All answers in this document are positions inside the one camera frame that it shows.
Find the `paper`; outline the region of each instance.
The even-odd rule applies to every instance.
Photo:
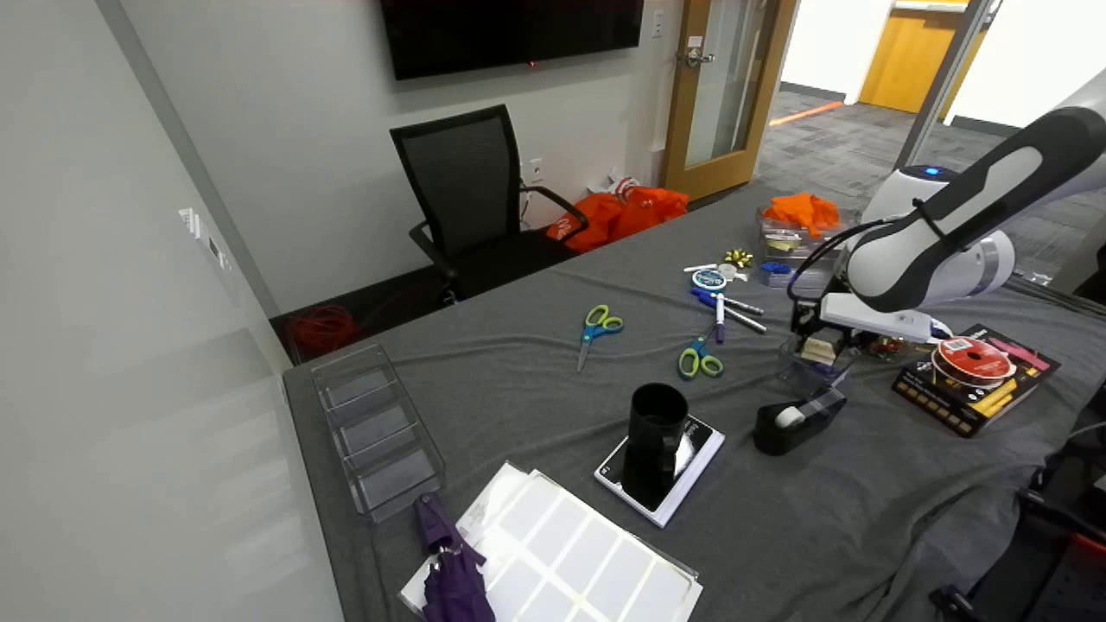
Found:
[[[486,600],[501,622],[685,622],[702,593],[692,570],[567,493],[503,462],[455,527],[476,547]],[[424,570],[402,597],[419,610]]]
[[[672,482],[672,490],[659,498],[658,506],[647,506],[632,493],[622,490],[627,440],[597,462],[594,479],[605,482],[630,506],[643,512],[653,524],[664,527],[673,518],[673,512],[685,503],[685,498],[692,493],[702,470],[715,459],[723,441],[725,441],[725,434],[720,428],[713,428],[699,417],[687,417],[681,448],[692,445],[692,456],[687,456],[692,462],[676,470],[676,479]]]

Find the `table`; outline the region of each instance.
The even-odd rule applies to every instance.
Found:
[[[755,214],[767,200],[765,186],[748,186],[335,357],[387,357],[442,456],[449,512],[458,513],[503,459],[544,470],[699,570],[699,622],[932,618],[927,593],[970,587],[993,568],[1016,524],[1014,490],[1106,376],[1106,321],[1034,285],[932,306],[954,328],[984,321],[1016,334],[1060,368],[981,434],[957,440],[892,394],[896,364],[858,358],[837,420],[787,456],[765,456],[749,440],[758,406],[794,401],[782,285],[734,290],[767,306],[770,333],[734,323],[715,350],[730,365],[723,381],[676,381],[673,353],[710,328],[681,267],[755,246]],[[576,323],[597,301],[627,318],[627,333],[594,341],[576,374]],[[423,559],[416,520],[399,513],[370,527],[355,518],[310,374],[314,364],[289,368],[288,394],[347,618],[410,618],[399,589]],[[692,415],[725,432],[668,527],[590,479],[627,432],[630,394],[649,381],[676,384]]]

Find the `orange bag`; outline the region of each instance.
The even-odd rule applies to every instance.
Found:
[[[839,229],[839,209],[818,194],[783,194],[767,202],[765,221],[818,240]]]
[[[687,214],[687,200],[692,200],[687,194],[664,190],[664,186],[630,186],[630,190],[622,190],[622,198],[630,206],[614,221],[613,238],[627,238],[627,236],[647,231],[659,221],[681,216],[681,214]]]
[[[622,194],[586,194],[576,209],[586,216],[583,231],[569,236],[576,221],[562,214],[545,229],[545,238],[562,240],[575,251],[590,251],[597,246],[685,214],[687,194],[673,194],[664,186],[630,186]]]

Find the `chair armrest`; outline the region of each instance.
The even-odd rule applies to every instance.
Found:
[[[428,238],[428,223],[419,221],[407,238],[434,263],[434,268],[447,275],[447,281],[455,281],[455,267],[447,260],[447,251],[440,251],[440,246]]]
[[[575,238],[576,231],[586,229],[586,214],[576,209],[567,198],[554,194],[551,186],[521,186],[521,194],[544,194],[545,200],[554,200],[561,209],[575,214],[576,229],[569,236],[562,236],[561,240]]]

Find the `wall-mounted tv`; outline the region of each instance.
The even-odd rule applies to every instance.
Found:
[[[643,0],[379,0],[399,79],[637,48]]]

